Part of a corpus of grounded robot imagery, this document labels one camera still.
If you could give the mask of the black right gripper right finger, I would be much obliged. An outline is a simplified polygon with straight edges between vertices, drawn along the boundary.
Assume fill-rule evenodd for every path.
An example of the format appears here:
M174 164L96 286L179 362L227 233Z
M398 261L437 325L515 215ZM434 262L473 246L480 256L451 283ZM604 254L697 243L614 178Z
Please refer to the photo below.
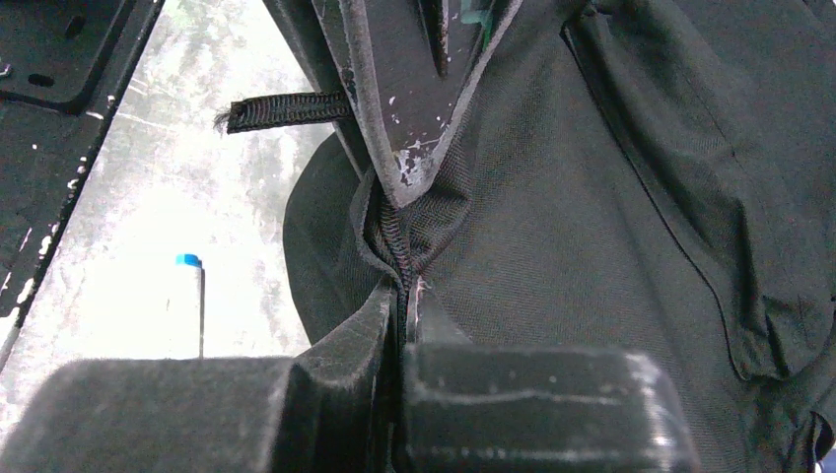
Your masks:
M397 465L408 472L695 472L676 391L640 352L476 345L431 288L406 311Z

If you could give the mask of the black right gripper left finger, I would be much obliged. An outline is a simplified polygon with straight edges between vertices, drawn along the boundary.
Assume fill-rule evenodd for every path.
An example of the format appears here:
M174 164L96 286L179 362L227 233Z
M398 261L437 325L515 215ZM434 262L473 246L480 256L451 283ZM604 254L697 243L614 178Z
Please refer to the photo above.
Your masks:
M384 472L393 294L295 358L97 360L57 370L5 472Z

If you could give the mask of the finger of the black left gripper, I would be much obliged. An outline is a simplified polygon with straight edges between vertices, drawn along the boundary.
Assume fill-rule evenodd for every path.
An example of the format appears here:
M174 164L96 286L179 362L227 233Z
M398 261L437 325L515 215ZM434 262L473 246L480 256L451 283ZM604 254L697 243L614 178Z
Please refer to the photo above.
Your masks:
M396 208L433 184L519 1L315 1L384 193Z
M317 92L345 92L314 2L264 0L267 11L286 40L293 56ZM336 135L358 177L365 174L370 158L360 129L349 108L349 117L334 123Z

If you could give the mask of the black student backpack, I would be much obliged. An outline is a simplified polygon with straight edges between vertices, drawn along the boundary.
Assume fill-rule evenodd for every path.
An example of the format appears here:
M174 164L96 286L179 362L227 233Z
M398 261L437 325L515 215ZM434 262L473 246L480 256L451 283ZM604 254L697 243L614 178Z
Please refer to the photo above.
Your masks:
M380 283L388 468L417 284L476 345L640 352L695 472L835 451L835 5L519 1L429 190L396 208L334 132L288 201L313 347ZM348 94L234 102L228 133L349 117Z

